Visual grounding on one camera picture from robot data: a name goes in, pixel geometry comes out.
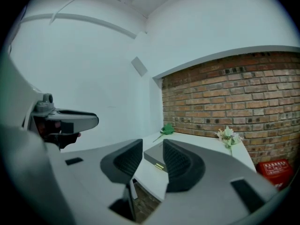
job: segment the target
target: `gray box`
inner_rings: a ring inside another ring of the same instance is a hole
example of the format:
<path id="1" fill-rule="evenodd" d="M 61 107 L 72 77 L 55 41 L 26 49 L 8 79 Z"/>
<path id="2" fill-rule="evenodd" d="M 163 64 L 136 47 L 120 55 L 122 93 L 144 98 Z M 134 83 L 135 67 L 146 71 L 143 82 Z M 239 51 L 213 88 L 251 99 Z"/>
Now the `gray box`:
<path id="1" fill-rule="evenodd" d="M 163 142 L 160 142 L 152 148 L 144 151 L 144 158 L 151 162 L 156 168 L 167 173 L 168 171 L 163 157 L 163 148 Z"/>

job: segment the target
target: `flower bouquet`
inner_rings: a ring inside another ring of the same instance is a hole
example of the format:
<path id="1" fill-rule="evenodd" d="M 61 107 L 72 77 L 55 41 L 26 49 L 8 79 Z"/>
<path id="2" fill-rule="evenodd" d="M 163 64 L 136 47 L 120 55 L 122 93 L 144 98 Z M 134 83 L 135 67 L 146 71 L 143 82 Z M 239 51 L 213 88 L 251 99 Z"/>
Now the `flower bouquet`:
<path id="1" fill-rule="evenodd" d="M 226 126 L 226 129 L 216 133 L 219 137 L 219 140 L 225 144 L 225 147 L 230 151 L 231 156 L 233 155 L 232 146 L 243 141 L 244 138 L 240 137 L 239 134 L 234 133 L 232 129 Z"/>

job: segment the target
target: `white wall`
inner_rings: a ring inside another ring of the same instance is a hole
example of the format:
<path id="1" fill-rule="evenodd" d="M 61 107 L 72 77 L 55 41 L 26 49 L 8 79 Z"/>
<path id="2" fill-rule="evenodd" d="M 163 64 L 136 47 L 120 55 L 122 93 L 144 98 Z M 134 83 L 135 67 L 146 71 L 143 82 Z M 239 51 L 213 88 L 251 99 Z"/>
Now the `white wall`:
<path id="1" fill-rule="evenodd" d="M 276 0 L 169 0 L 147 20 L 153 77 L 239 53 L 299 51 L 299 34 Z"/>
<path id="2" fill-rule="evenodd" d="M 49 16 L 43 19 L 67 1 L 31 1 L 11 51 L 22 75 L 41 91 L 53 94 L 55 107 L 99 117 L 97 127 L 82 132 L 63 151 L 91 149 L 159 131 L 160 86 L 153 86 L 149 74 L 138 74 L 126 58 L 134 38 L 115 29 L 118 26 L 136 35 L 144 30 L 144 18 L 116 0 L 76 0 L 60 12 L 71 15 L 69 19 L 58 16 L 51 25 Z M 112 27 L 81 21 L 76 15 L 106 21 Z"/>

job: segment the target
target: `white table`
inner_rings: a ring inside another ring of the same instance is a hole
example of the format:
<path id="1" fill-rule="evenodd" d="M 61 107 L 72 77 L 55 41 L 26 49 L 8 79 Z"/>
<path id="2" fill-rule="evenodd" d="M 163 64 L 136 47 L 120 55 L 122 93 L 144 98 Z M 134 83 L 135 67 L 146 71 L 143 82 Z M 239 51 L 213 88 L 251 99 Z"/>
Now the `white table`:
<path id="1" fill-rule="evenodd" d="M 201 137 L 182 133 L 164 135 L 161 138 L 157 139 L 159 136 L 160 133 L 158 132 L 143 138 L 143 151 L 153 147 L 164 139 L 172 139 L 230 155 L 229 150 L 226 149 L 223 143 L 220 142 L 217 138 Z M 232 147 L 232 156 L 256 172 L 254 164 L 242 142 Z M 163 201 L 165 198 L 166 186 L 169 183 L 168 174 L 162 170 L 157 169 L 153 164 L 145 160 L 144 154 L 142 155 L 142 157 L 143 158 L 135 172 L 134 178 L 150 194 L 152 194 L 158 200 Z"/>

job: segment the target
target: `red box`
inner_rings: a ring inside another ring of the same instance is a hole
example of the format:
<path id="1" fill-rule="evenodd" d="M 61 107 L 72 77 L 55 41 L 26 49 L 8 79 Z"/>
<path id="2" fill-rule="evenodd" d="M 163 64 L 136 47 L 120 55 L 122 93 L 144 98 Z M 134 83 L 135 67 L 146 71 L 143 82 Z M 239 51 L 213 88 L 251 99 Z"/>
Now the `red box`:
<path id="1" fill-rule="evenodd" d="M 258 163 L 256 170 L 278 190 L 285 188 L 293 177 L 293 169 L 286 159 Z"/>

